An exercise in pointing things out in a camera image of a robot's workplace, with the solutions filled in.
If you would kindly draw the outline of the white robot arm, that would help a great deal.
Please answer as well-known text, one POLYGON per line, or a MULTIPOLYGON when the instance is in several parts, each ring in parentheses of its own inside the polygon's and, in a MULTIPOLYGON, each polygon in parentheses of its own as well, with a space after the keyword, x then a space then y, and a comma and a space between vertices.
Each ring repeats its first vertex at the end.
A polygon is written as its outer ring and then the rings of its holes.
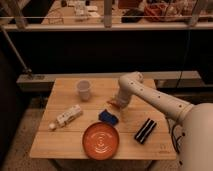
POLYGON ((140 72, 118 79, 116 104, 126 108, 133 95, 182 126, 179 171, 213 171, 213 103, 194 105, 143 84, 140 72))

